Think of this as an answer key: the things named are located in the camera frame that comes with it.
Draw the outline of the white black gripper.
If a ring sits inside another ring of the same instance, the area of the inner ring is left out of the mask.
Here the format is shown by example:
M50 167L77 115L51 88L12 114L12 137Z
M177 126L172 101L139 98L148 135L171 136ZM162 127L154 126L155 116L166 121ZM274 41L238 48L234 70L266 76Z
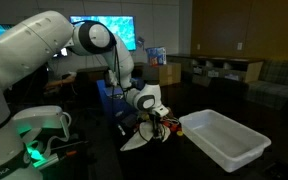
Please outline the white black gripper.
M158 117L164 117L169 113L169 109L166 108L164 105L161 105L159 107L150 109L148 113Z

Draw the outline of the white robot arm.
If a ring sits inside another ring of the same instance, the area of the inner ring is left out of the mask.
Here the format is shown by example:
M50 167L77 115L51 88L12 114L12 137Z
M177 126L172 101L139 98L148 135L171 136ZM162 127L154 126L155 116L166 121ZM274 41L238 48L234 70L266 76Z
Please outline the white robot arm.
M105 25L86 21L71 24L57 11L36 14L0 35L0 180L43 180L27 150L46 128L60 128L69 140L69 123L56 116L57 106L38 106L11 115L5 100L7 88L32 74L58 50L80 56L100 54L126 93L126 102L140 111L163 117L169 110L161 102L157 83L135 88L131 81L134 61L121 38Z

